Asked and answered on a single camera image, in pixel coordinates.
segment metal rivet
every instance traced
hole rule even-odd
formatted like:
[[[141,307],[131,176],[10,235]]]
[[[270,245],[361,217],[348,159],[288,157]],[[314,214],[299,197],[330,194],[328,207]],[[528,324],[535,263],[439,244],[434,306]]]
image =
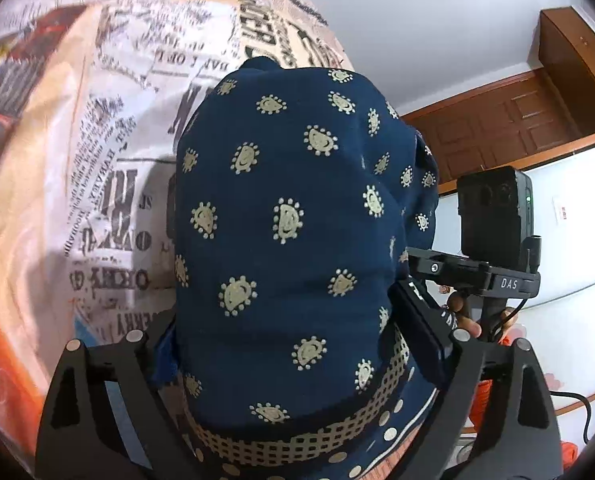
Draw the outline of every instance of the metal rivet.
[[[515,344],[517,345],[517,348],[519,348],[520,350],[524,350],[526,352],[528,352],[531,349],[531,344],[529,342],[528,339],[524,339],[523,337],[519,337],[515,340]]]
[[[137,343],[141,338],[143,338],[144,332],[139,329],[131,330],[128,334],[126,334],[126,340],[129,343]]]
[[[79,339],[71,339],[66,343],[66,349],[69,352],[75,352],[80,346],[82,346],[82,342]]]
[[[453,338],[455,338],[458,341],[461,341],[462,343],[466,343],[468,340],[470,340],[471,335],[468,333],[468,330],[458,328],[453,330]]]

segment cable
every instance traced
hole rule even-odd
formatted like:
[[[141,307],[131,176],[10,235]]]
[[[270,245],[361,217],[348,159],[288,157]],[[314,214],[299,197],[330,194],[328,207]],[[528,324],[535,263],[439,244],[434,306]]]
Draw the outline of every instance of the cable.
[[[519,305],[517,305],[513,312],[511,312],[510,314],[508,314],[507,316],[504,316],[502,319],[500,319],[498,321],[498,323],[493,327],[493,330],[491,330],[491,334],[493,334],[493,338],[495,339],[495,342],[498,342],[501,339],[501,335],[503,333],[502,330],[500,330],[500,328],[502,328],[504,326],[504,323],[506,323],[509,319],[512,319],[513,317],[517,316],[517,313],[522,310],[522,307],[524,305],[527,304],[527,301],[529,300],[529,298],[524,298]]]
[[[549,390],[549,393],[554,397],[571,397],[572,399],[577,399],[584,404],[586,407],[586,424],[584,425],[584,433],[582,434],[582,438],[584,439],[584,444],[589,443],[589,424],[591,423],[591,403],[589,400],[580,394],[572,394],[571,392],[552,392]]]
[[[580,292],[586,290],[587,288],[591,288],[595,286],[595,282],[589,283],[588,285],[583,286],[582,288],[578,288],[577,290],[572,290],[571,292],[567,292],[566,294],[562,294],[556,298],[551,298],[550,300],[543,301],[542,303],[535,303],[531,304],[529,308],[535,308],[537,306],[543,306],[545,304],[553,303],[554,301],[563,300],[564,298],[568,298],[569,296],[573,296],[575,294],[579,294]]]

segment red object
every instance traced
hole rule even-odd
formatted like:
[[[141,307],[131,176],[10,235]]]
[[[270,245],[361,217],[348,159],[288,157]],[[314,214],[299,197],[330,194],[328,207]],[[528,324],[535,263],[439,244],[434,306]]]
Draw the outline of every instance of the red object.
[[[500,344],[504,346],[511,346],[512,341],[507,336],[504,337]],[[486,412],[486,406],[489,403],[489,396],[491,394],[491,383],[492,381],[482,381],[478,384],[475,390],[475,397],[473,398],[473,404],[471,405],[471,412],[469,418],[475,427],[475,431],[480,431],[482,427],[482,421],[484,420],[484,413]],[[562,464],[564,469],[570,468],[578,456],[578,447],[572,442],[561,442],[562,444]]]

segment wooden door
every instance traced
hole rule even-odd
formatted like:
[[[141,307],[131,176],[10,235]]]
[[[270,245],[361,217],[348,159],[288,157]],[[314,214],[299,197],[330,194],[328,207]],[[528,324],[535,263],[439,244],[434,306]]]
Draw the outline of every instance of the wooden door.
[[[580,137],[543,69],[460,94],[402,119],[431,147],[440,184]]]

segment paisley pattern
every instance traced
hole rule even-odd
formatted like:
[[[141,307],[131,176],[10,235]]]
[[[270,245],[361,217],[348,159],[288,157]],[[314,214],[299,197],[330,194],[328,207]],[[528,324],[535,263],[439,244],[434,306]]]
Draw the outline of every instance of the paisley pattern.
[[[406,275],[407,245],[431,246],[437,167],[340,68],[256,57],[198,116],[179,142],[170,234],[186,441],[207,478],[305,480],[288,464],[316,456],[309,479],[360,478],[433,394],[421,374],[405,386],[413,357],[385,284]],[[329,413],[342,400],[348,413]]]
[[[338,269],[335,271],[335,276],[331,278],[329,284],[329,294],[333,297],[344,296],[347,292],[353,290],[357,279],[353,276],[348,269]]]
[[[276,213],[273,217],[273,239],[284,245],[289,238],[297,238],[297,230],[304,225],[301,220],[304,211],[300,209],[299,202],[294,202],[292,198],[284,202],[280,198],[273,212]]]
[[[311,336],[310,339],[302,339],[300,345],[294,345],[291,357],[293,357],[293,364],[297,365],[297,370],[310,370],[311,365],[314,365],[322,356],[328,351],[325,347],[326,339],[319,340],[316,336]]]
[[[373,174],[381,175],[382,173],[384,173],[386,171],[386,168],[388,167],[388,160],[390,157],[391,155],[389,155],[388,152],[382,155],[377,161],[375,169],[373,169]]]
[[[272,406],[270,402],[267,402],[262,406],[261,402],[258,402],[256,406],[248,407],[253,415],[257,415],[260,420],[264,422],[270,422],[271,424],[281,424],[287,418],[291,418],[286,410],[282,410],[279,404]]]
[[[379,130],[379,115],[375,108],[369,108],[369,135],[373,137]]]
[[[404,171],[402,171],[400,182],[402,183],[402,187],[411,186],[413,183],[413,168],[411,166],[408,166]]]
[[[282,110],[286,110],[286,101],[282,101],[282,99],[273,94],[268,96],[263,95],[257,102],[257,105],[257,109],[262,114],[273,115],[279,114]]]
[[[179,254],[175,256],[175,276],[181,286],[188,286],[188,269],[186,268],[186,260]]]
[[[355,389],[363,392],[369,386],[371,379],[373,378],[373,372],[375,368],[371,366],[370,361],[364,361],[357,363],[357,371],[355,372]]]
[[[339,112],[346,113],[346,115],[355,112],[355,105],[350,99],[346,99],[339,92],[329,92],[329,101],[331,102],[331,106],[336,107]]]
[[[244,142],[239,146],[232,158],[231,169],[239,175],[242,171],[248,173],[250,168],[257,164],[257,156],[260,155],[257,144]]]
[[[188,149],[184,154],[184,162],[181,167],[181,171],[188,173],[190,170],[195,168],[197,164],[197,152],[195,150]]]
[[[322,155],[322,153],[329,156],[332,151],[339,148],[336,144],[337,137],[332,136],[326,128],[320,128],[317,124],[315,126],[306,126],[304,136],[304,142],[307,144],[306,148],[317,156]]]
[[[215,214],[215,206],[212,206],[210,202],[204,205],[203,202],[199,203],[196,209],[191,211],[193,214],[190,222],[193,227],[204,236],[204,238],[215,237],[215,231],[217,229],[217,215]]]
[[[217,89],[217,93],[220,95],[226,95],[230,93],[236,85],[237,81],[235,79],[227,79],[219,86],[219,88]]]
[[[329,70],[329,76],[337,83],[346,83],[353,80],[353,74],[349,74],[345,70]]]
[[[379,218],[384,214],[384,205],[375,186],[367,186],[367,192],[362,193],[362,197],[366,200],[364,207],[369,210],[369,215]]]
[[[257,283],[246,281],[246,276],[240,276],[239,280],[230,278],[227,283],[222,283],[222,292],[218,294],[219,306],[225,309],[224,315],[237,316],[238,311],[244,310],[250,305],[250,300],[257,298],[255,292]]]

